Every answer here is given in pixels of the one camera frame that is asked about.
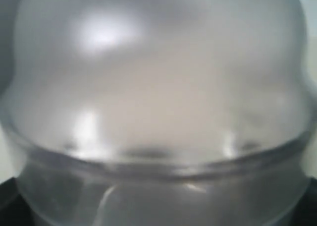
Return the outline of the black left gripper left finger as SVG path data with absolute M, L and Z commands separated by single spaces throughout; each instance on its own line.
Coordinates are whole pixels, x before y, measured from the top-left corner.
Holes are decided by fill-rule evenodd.
M 34 226 L 30 207 L 18 192 L 14 177 L 0 184 L 0 226 Z

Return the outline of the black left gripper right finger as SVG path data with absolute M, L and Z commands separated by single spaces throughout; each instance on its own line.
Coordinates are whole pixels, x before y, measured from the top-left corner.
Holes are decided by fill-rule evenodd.
M 281 209 L 278 226 L 315 226 L 317 224 L 317 179 L 298 183 L 281 181 L 277 184 Z

